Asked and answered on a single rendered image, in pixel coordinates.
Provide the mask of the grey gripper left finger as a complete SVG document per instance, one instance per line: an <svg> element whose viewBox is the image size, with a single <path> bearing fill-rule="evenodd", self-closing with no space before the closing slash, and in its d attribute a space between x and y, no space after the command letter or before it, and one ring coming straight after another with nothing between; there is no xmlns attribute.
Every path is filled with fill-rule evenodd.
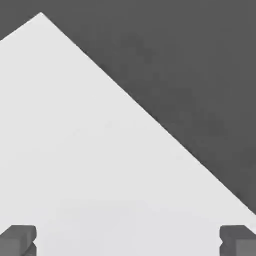
<svg viewBox="0 0 256 256"><path fill-rule="evenodd" d="M0 234L0 256L37 256L34 225L11 225Z"/></svg>

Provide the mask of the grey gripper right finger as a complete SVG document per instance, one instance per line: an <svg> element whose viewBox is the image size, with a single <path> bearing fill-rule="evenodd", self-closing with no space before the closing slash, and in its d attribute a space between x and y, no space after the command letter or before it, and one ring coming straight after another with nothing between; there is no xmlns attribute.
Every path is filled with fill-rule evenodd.
<svg viewBox="0 0 256 256"><path fill-rule="evenodd" d="M256 256L256 234L245 225L222 225L219 256Z"/></svg>

